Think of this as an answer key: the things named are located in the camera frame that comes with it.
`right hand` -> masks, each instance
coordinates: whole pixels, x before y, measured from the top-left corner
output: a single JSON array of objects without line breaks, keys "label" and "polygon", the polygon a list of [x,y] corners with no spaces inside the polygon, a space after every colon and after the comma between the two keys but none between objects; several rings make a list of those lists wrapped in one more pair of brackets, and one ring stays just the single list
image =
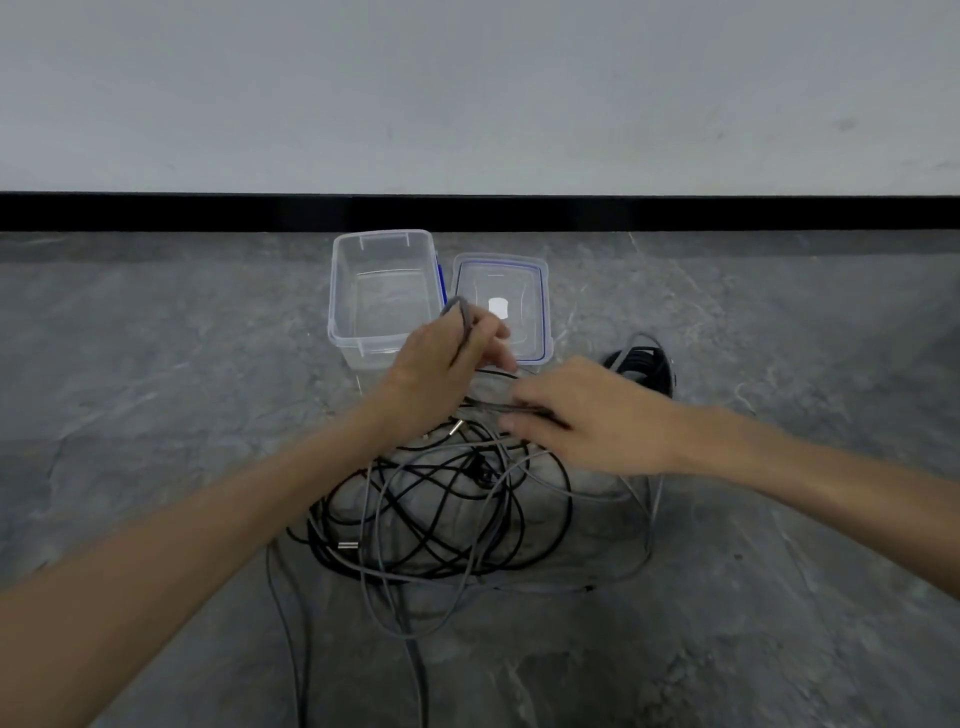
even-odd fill
[{"label": "right hand", "polygon": [[692,407],[575,356],[514,382],[514,400],[549,407],[570,429],[538,415],[510,413],[500,426],[553,450],[575,467],[619,475],[686,470]]}]

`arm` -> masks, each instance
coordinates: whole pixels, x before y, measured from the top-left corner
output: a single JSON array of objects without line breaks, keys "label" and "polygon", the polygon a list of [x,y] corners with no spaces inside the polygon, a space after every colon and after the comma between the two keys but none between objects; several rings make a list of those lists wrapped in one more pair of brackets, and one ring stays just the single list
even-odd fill
[{"label": "arm", "polygon": [[679,404],[585,359],[519,380],[550,407],[501,426],[572,465],[721,477],[803,511],[960,598],[960,483],[813,445],[730,411]]},{"label": "arm", "polygon": [[0,725],[86,725],[284,525],[452,413],[477,365],[515,369],[506,327],[474,317],[459,354],[453,311],[410,335],[357,409],[2,593]]}]

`plastic container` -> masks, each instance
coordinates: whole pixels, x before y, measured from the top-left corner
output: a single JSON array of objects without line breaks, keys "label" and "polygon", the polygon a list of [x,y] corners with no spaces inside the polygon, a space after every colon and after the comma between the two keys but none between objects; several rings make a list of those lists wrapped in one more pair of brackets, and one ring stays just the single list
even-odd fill
[{"label": "plastic container", "polygon": [[352,369],[389,367],[445,298],[429,232],[352,232],[333,241],[326,333]]},{"label": "plastic container", "polygon": [[545,260],[488,253],[457,255],[453,292],[507,322],[508,344],[520,364],[537,366],[553,356]]}]

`gray floor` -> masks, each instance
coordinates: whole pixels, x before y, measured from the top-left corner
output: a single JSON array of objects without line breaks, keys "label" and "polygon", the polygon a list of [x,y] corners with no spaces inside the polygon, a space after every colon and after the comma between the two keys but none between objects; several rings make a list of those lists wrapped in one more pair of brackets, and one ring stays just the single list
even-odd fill
[{"label": "gray floor", "polygon": [[[331,239],[0,235],[2,583],[356,397],[325,335]],[[683,400],[960,473],[960,233],[436,241],[447,271],[463,251],[546,258],[559,359],[649,328]],[[718,483],[671,479],[658,534],[617,586],[469,600],[422,646],[434,724],[960,723],[949,598]],[[314,724],[413,725],[400,644],[287,551],[318,620]],[[97,725],[292,725],[284,650],[257,559]]]}]

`clear plastic lid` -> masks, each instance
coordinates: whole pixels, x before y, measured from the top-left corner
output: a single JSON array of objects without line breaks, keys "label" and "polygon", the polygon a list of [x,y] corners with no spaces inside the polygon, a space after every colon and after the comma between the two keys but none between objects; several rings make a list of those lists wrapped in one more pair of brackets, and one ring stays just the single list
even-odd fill
[{"label": "clear plastic lid", "polygon": [[510,327],[510,345],[520,364],[543,364],[553,356],[547,265],[537,257],[464,253],[453,259],[453,295],[486,308]]}]

